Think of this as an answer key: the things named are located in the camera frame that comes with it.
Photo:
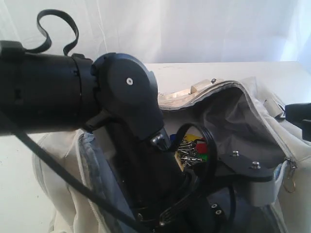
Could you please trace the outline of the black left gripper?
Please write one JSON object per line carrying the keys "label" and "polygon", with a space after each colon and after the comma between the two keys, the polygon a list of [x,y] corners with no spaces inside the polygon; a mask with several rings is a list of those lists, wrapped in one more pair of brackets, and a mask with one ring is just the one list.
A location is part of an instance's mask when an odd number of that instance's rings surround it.
{"label": "black left gripper", "polygon": [[240,174],[218,167],[199,177],[179,168],[136,169],[136,221],[139,233],[216,233],[230,223],[208,196],[230,187]]}

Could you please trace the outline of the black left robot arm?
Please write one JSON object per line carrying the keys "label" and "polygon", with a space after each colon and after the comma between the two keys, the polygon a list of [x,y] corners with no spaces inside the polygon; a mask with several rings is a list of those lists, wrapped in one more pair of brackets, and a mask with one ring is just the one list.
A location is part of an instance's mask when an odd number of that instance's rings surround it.
{"label": "black left robot arm", "polygon": [[[30,133],[104,129],[103,158],[123,197],[87,187]],[[13,134],[67,184],[88,198],[108,228],[138,233],[232,232],[232,176],[221,177],[211,131],[185,123],[171,141],[158,106],[156,79],[135,57],[96,61],[45,54],[16,41],[0,43],[0,132]]]}

